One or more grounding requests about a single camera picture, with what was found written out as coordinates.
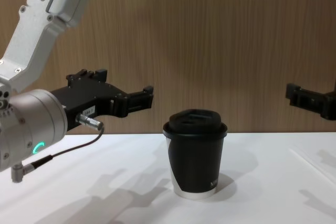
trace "black lid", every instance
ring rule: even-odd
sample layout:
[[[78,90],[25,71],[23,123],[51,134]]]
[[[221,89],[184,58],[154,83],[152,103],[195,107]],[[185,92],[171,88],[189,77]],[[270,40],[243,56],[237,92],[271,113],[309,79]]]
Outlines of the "black lid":
[[[163,134],[170,139],[177,136],[218,139],[226,136],[227,126],[217,112],[193,109],[172,115],[163,126]]]

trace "wooden wall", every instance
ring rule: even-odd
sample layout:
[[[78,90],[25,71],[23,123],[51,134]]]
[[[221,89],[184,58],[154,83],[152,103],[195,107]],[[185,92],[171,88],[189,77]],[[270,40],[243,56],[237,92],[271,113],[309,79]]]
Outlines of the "wooden wall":
[[[0,54],[25,1],[0,0]],[[82,68],[107,68],[127,92],[155,87],[151,110],[103,118],[110,133],[161,132],[187,108],[218,111],[231,132],[335,131],[290,107],[285,88],[332,90],[336,0],[90,0],[30,88],[60,88]]]

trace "cable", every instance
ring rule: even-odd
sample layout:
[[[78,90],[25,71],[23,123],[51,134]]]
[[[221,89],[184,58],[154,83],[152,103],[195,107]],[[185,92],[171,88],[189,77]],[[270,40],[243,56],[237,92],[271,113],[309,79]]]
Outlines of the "cable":
[[[45,157],[43,157],[43,158],[41,158],[41,159],[39,159],[39,160],[37,160],[37,161],[35,161],[35,162],[32,162],[31,165],[34,167],[34,169],[37,169],[37,168],[39,168],[41,165],[44,165],[44,164],[46,164],[47,162],[49,162],[50,160],[52,160],[54,157],[57,157],[57,156],[62,155],[62,154],[64,154],[64,153],[68,153],[68,152],[71,152],[71,151],[74,151],[74,150],[77,150],[77,149],[79,149],[79,148],[82,148],[82,147],[85,147],[85,146],[88,146],[88,145],[90,145],[90,144],[95,143],[96,141],[98,141],[98,140],[101,138],[101,136],[102,136],[103,134],[104,134],[104,125],[103,125],[102,128],[100,129],[100,133],[99,133],[99,135],[98,135],[94,140],[92,140],[92,141],[90,141],[90,142],[88,142],[88,143],[86,143],[86,144],[81,144],[81,145],[78,145],[78,146],[69,148],[69,149],[67,149],[67,150],[61,151],[61,152],[56,153],[56,154],[54,154],[54,155],[48,155],[48,156],[45,156]]]

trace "white table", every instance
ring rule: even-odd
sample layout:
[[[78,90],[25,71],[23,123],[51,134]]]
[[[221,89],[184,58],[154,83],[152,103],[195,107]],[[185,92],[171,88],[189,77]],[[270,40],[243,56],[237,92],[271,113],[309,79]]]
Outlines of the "white table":
[[[66,136],[29,161],[90,139]],[[2,172],[0,223],[336,223],[336,133],[229,134],[220,171],[217,194],[183,199],[163,135],[105,135],[20,184]]]

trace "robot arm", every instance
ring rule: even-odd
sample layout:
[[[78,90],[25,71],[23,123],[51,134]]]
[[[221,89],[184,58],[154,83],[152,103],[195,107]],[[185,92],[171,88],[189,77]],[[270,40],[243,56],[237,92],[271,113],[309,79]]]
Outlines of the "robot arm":
[[[87,1],[27,0],[27,6],[19,9],[19,23],[0,60],[0,172],[12,167],[14,182],[70,151],[22,165],[24,159],[57,143],[74,127],[90,126],[101,130],[101,135],[102,123],[93,119],[96,116],[122,118],[152,105],[151,86],[127,94],[106,83],[104,69],[70,74],[68,85],[52,92],[33,90],[11,97],[12,90],[20,92],[38,79],[57,36],[78,24]]]

